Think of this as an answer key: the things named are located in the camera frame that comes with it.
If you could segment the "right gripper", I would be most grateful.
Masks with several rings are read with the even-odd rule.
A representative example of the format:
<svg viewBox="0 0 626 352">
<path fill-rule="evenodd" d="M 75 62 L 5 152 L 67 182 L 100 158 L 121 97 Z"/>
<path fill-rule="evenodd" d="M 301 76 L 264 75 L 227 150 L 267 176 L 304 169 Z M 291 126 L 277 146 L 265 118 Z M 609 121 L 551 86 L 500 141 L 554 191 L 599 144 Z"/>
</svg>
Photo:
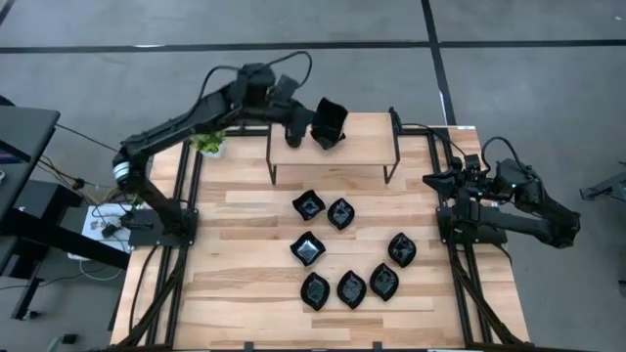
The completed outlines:
<svg viewBox="0 0 626 352">
<path fill-rule="evenodd" d="M 459 175 L 456 170 L 446 170 L 425 175 L 423 182 L 443 197 L 455 197 L 458 193 L 460 198 L 482 200 L 487 190 L 487 173 L 478 169 L 463 169 L 458 190 Z"/>
</svg>

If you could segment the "wooden shelf black metal legs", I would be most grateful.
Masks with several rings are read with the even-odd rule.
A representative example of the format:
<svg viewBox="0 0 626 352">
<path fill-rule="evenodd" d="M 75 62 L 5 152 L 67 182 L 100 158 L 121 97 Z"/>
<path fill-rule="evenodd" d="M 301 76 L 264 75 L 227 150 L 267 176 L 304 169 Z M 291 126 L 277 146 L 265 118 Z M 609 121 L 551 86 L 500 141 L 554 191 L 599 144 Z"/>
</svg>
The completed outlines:
<svg viewBox="0 0 626 352">
<path fill-rule="evenodd" d="M 381 166 L 388 184 L 400 162 L 397 111 L 350 112 L 344 124 L 346 138 L 324 150 L 310 135 L 310 127 L 298 147 L 285 140 L 286 129 L 271 125 L 267 136 L 266 163 L 272 185 L 277 184 L 278 166 Z"/>
</svg>

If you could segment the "green plant white pot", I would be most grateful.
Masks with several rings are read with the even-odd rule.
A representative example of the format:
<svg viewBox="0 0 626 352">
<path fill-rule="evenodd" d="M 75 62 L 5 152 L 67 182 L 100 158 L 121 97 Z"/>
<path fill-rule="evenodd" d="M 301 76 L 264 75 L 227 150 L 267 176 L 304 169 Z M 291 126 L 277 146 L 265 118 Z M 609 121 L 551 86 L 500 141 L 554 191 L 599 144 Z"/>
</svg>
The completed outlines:
<svg viewBox="0 0 626 352">
<path fill-rule="evenodd" d="M 208 134 L 196 134 L 190 138 L 190 143 L 202 155 L 211 158 L 220 158 L 225 150 L 226 132 L 224 130 Z"/>
</svg>

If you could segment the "black stand foot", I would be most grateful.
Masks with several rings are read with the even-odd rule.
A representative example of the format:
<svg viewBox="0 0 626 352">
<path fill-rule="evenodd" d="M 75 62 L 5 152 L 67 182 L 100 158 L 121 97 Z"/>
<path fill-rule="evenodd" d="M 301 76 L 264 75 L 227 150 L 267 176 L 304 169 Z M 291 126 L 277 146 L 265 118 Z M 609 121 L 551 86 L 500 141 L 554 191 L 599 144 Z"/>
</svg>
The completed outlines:
<svg viewBox="0 0 626 352">
<path fill-rule="evenodd" d="M 619 161 L 625 167 L 623 172 L 615 174 L 598 184 L 579 190 L 583 200 L 593 200 L 600 196 L 626 202 L 626 161 Z"/>
</svg>

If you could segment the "white printed paper sheet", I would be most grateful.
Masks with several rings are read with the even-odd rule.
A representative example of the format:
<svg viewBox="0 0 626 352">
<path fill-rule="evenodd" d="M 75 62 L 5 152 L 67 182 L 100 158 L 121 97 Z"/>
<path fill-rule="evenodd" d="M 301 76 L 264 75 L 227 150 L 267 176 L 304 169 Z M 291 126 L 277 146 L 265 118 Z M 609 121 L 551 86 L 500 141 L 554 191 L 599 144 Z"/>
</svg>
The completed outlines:
<svg viewBox="0 0 626 352">
<path fill-rule="evenodd" d="M 82 235 L 86 238 L 111 246 L 117 250 L 129 253 L 128 244 L 130 231 L 121 225 L 121 217 L 131 208 L 130 205 L 120 205 L 117 203 L 104 203 L 101 205 L 90 205 L 88 207 Z M 107 224 L 115 224 L 120 227 L 115 238 L 104 240 L 101 235 L 102 229 Z"/>
</svg>

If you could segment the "black desk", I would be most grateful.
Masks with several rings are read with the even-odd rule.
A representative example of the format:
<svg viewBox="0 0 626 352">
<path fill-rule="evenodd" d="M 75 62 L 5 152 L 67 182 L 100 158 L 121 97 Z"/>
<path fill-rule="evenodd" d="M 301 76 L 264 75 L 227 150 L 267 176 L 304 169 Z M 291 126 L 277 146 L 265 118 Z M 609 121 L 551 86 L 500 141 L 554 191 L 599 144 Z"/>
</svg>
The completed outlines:
<svg viewBox="0 0 626 352">
<path fill-rule="evenodd" d="M 0 164 L 3 175 L 0 178 L 0 236 L 14 236 L 20 242 L 54 247 L 124 270 L 129 263 L 129 253 L 61 226 L 67 209 L 84 202 L 78 192 L 63 185 L 53 186 L 51 217 L 31 214 L 31 205 L 15 206 L 53 137 L 59 118 L 56 110 L 18 108 L 0 96 L 0 140 L 31 156 L 29 163 Z"/>
</svg>

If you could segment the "dark laptop screen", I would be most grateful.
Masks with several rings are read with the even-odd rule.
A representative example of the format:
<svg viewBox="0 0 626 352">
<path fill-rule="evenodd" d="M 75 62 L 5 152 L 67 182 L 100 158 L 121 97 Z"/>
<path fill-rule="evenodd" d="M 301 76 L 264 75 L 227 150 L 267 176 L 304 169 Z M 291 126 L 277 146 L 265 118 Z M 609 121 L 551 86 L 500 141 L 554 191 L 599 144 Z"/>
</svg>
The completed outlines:
<svg viewBox="0 0 626 352">
<path fill-rule="evenodd" d="M 0 164 L 29 163 L 31 156 L 0 140 Z"/>
</svg>

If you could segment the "black power brick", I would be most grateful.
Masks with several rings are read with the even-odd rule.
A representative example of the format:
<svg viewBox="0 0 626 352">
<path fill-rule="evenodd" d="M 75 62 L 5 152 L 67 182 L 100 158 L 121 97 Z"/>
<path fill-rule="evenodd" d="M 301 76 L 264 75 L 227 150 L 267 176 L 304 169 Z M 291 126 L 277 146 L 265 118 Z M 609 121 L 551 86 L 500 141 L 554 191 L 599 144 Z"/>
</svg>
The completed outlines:
<svg viewBox="0 0 626 352">
<path fill-rule="evenodd" d="M 76 343 L 77 339 L 78 335 L 73 333 L 57 336 L 49 342 L 45 352 L 57 352 L 61 345 L 73 345 Z"/>
</svg>

